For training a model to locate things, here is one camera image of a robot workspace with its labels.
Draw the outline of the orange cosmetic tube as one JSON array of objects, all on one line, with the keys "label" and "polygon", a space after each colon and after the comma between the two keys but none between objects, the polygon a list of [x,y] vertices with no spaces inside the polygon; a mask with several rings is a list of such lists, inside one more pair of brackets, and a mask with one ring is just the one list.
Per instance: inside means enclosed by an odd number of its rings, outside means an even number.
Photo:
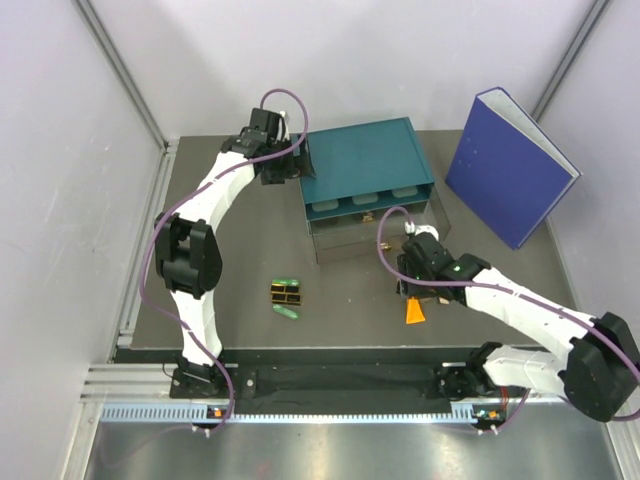
[{"label": "orange cosmetic tube", "polygon": [[426,321],[426,316],[422,310],[421,302],[417,298],[409,298],[406,300],[405,323],[407,325],[415,325]]}]

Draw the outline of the teal drawer organizer box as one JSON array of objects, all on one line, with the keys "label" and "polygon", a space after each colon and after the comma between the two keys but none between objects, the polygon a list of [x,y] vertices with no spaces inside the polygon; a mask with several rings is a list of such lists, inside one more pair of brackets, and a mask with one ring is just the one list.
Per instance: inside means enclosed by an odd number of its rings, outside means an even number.
[{"label": "teal drawer organizer box", "polygon": [[407,117],[311,132],[306,146],[314,174],[300,188],[311,235],[431,197],[435,177]]}]

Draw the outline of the green mascara tube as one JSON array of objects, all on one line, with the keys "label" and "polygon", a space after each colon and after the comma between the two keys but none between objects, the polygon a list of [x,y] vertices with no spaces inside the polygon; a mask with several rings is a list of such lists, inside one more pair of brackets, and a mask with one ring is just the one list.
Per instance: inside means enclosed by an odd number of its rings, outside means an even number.
[{"label": "green mascara tube", "polygon": [[285,307],[283,305],[274,304],[272,306],[272,310],[275,313],[277,313],[277,314],[279,314],[281,316],[284,316],[284,317],[286,317],[288,319],[291,319],[291,320],[298,320],[299,319],[299,314],[296,311],[291,310],[290,308],[287,308],[287,307]]},{"label": "green mascara tube", "polygon": [[274,278],[272,280],[273,285],[283,285],[283,286],[292,286],[298,287],[300,285],[300,281],[294,278]]}]

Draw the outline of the black gold eyeshadow palette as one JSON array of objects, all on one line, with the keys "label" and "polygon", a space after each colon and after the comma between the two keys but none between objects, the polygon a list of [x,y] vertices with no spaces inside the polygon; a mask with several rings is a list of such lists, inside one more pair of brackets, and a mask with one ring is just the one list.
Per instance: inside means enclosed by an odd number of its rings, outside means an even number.
[{"label": "black gold eyeshadow palette", "polygon": [[300,306],[302,304],[301,287],[298,283],[272,283],[270,286],[271,303],[275,305]]}]

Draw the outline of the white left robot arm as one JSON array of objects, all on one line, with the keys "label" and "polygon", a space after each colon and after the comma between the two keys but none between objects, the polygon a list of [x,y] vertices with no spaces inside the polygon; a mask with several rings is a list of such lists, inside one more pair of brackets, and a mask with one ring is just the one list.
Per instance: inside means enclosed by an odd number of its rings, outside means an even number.
[{"label": "white left robot arm", "polygon": [[214,362],[222,351],[214,307],[223,270],[216,230],[225,214],[256,178],[282,184],[313,173],[306,149],[293,147],[285,112],[255,108],[248,125],[223,143],[197,194],[157,218],[156,272],[171,293],[183,332],[171,397],[215,398],[228,391],[227,374]]}]

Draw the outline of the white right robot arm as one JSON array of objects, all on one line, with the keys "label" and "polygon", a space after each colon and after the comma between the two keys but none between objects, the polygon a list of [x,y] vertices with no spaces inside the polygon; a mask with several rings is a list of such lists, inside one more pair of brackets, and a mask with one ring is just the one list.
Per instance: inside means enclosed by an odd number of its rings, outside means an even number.
[{"label": "white right robot arm", "polygon": [[444,392],[463,398],[519,387],[562,397],[599,422],[618,412],[639,385],[639,349],[627,322],[563,307],[518,285],[471,254],[454,258],[430,225],[406,222],[397,258],[397,290],[408,299],[435,297],[489,315],[540,345],[529,351],[487,342],[463,368],[441,373]]}]

